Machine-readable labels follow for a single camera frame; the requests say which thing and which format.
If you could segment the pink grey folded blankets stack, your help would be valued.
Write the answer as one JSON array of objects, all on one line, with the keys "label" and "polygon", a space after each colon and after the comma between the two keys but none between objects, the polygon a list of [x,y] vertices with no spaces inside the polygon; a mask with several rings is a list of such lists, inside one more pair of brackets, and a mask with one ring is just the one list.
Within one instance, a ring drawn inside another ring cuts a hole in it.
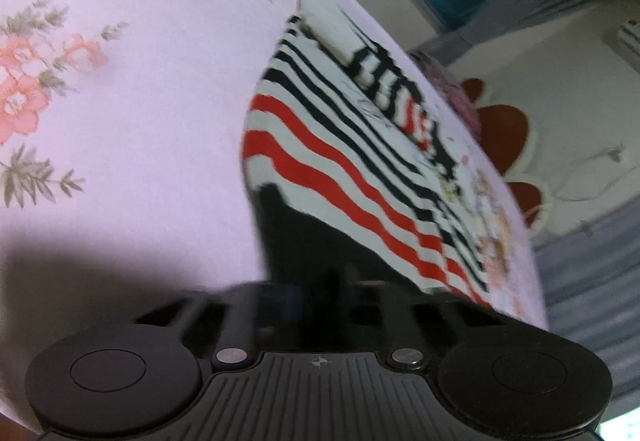
[{"label": "pink grey folded blankets stack", "polygon": [[450,109],[457,114],[464,126],[468,128],[474,139],[480,140],[480,135],[482,134],[480,115],[478,115],[476,107],[456,77],[450,73],[448,68],[445,68],[442,63],[429,54],[415,51],[410,53],[410,57],[424,77],[449,105]]}]

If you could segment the red white scalloped headboard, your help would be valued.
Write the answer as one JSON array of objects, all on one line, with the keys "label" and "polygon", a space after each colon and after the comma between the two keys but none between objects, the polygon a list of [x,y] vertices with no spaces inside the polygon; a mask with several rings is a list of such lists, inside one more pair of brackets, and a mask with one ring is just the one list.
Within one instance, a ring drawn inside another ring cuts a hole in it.
[{"label": "red white scalloped headboard", "polygon": [[532,121],[514,105],[478,105],[489,98],[489,86],[482,79],[463,80],[461,90],[460,118],[506,180],[529,235],[535,236],[546,224],[552,196],[544,180],[527,172],[537,152],[538,134]]}]

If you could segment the striped black red white shirt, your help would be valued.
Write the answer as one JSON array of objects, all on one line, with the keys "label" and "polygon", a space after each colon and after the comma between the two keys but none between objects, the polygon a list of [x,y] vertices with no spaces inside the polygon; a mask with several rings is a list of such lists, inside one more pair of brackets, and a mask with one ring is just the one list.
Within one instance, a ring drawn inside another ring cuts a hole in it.
[{"label": "striped black red white shirt", "polygon": [[490,182],[334,0],[297,0],[250,103],[242,163],[276,281],[353,274],[521,317]]}]

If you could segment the floral white bed sheet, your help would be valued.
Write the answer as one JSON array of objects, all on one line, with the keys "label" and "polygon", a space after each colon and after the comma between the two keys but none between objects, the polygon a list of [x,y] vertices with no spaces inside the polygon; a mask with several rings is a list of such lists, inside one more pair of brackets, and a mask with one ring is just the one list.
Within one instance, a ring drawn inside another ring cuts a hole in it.
[{"label": "floral white bed sheet", "polygon": [[[480,306],[465,335],[544,335],[523,217],[468,128],[356,0],[334,0],[416,83],[509,221],[521,317]],[[1,0],[1,410],[50,438],[127,439],[194,414],[231,438],[393,438],[492,386],[487,354],[387,366],[344,350],[344,276],[269,272],[242,147],[297,0]],[[200,360],[134,319],[189,291],[300,289],[300,318],[246,366]]]}]

